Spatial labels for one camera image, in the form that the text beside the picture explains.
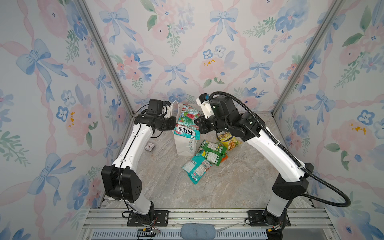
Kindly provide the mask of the green red Fox's bag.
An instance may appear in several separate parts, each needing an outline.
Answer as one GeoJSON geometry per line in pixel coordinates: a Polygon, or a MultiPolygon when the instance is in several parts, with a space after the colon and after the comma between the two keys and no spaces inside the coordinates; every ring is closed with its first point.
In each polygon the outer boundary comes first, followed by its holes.
{"type": "Polygon", "coordinates": [[[188,139],[199,140],[200,130],[195,120],[202,116],[201,112],[188,104],[183,104],[180,115],[174,128],[174,134],[188,139]]]}

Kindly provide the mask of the white paper gift bag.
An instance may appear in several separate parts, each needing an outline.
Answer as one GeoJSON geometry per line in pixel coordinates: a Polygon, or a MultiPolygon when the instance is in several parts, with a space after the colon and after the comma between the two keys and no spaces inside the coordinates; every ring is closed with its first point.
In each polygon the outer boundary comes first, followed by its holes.
{"type": "MultiPolygon", "coordinates": [[[[181,115],[182,104],[178,101],[173,101],[171,104],[171,115],[179,119],[181,115]]],[[[188,139],[183,136],[174,134],[174,140],[178,156],[194,156],[196,153],[197,140],[188,139]]]]}

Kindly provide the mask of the green Fox's candy bag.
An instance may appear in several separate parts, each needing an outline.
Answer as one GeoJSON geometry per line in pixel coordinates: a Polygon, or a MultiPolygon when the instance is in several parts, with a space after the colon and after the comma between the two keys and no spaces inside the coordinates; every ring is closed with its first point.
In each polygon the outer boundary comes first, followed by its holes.
{"type": "Polygon", "coordinates": [[[226,152],[227,148],[221,146],[220,144],[215,144],[203,140],[200,145],[198,155],[203,156],[212,165],[219,166],[226,152]]]}

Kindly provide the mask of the teal candy bag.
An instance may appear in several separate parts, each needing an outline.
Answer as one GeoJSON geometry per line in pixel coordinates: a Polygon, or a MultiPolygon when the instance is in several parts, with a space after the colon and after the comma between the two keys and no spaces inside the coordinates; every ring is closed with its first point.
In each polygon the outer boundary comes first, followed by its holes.
{"type": "Polygon", "coordinates": [[[182,169],[187,172],[192,183],[196,185],[211,167],[212,164],[210,162],[203,156],[197,155],[182,166],[182,169]]]}

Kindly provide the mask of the orange green snack bag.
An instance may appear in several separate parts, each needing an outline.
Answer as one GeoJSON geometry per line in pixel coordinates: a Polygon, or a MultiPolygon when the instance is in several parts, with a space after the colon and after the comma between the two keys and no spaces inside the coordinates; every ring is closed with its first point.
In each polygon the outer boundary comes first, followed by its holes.
{"type": "Polygon", "coordinates": [[[225,156],[222,158],[221,163],[228,159],[227,153],[225,153],[225,156]]]}

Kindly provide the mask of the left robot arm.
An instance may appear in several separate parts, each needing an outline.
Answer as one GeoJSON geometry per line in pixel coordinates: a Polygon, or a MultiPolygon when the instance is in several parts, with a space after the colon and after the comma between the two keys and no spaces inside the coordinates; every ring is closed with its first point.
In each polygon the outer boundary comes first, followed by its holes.
{"type": "Polygon", "coordinates": [[[176,117],[171,113],[169,101],[150,99],[148,108],[135,117],[131,135],[121,153],[112,165],[104,166],[101,171],[106,195],[123,201],[131,218],[138,217],[148,225],[154,221],[154,204],[142,193],[143,183],[136,170],[153,133],[174,130],[176,117]]]}

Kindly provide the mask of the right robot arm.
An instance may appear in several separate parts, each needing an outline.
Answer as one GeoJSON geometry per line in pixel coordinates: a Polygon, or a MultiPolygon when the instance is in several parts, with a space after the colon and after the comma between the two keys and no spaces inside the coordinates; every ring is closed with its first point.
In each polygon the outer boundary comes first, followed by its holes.
{"type": "Polygon", "coordinates": [[[293,199],[306,193],[309,174],[304,169],[312,171],[313,165],[305,165],[296,157],[291,158],[282,150],[282,144],[269,131],[265,122],[251,111],[239,113],[231,97],[220,95],[210,99],[208,94],[202,94],[196,102],[204,114],[195,120],[201,134],[211,131],[228,132],[254,147],[277,169],[279,175],[265,210],[249,220],[249,224],[282,226],[293,199]]]}

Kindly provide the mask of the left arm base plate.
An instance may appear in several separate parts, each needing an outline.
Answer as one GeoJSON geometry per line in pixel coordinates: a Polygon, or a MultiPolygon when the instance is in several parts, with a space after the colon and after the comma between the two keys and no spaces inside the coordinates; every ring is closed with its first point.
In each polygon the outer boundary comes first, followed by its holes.
{"type": "Polygon", "coordinates": [[[169,211],[167,210],[150,210],[147,215],[130,213],[128,216],[128,227],[167,227],[169,221],[169,211]]]}

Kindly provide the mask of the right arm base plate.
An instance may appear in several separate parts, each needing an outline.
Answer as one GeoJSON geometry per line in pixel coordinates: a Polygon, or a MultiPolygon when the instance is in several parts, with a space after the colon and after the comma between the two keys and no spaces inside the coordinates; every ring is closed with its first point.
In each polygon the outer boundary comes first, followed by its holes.
{"type": "Polygon", "coordinates": [[[251,227],[278,227],[285,225],[290,227],[291,222],[285,209],[280,217],[267,212],[267,210],[250,210],[247,211],[248,217],[245,218],[245,223],[251,227]]]}

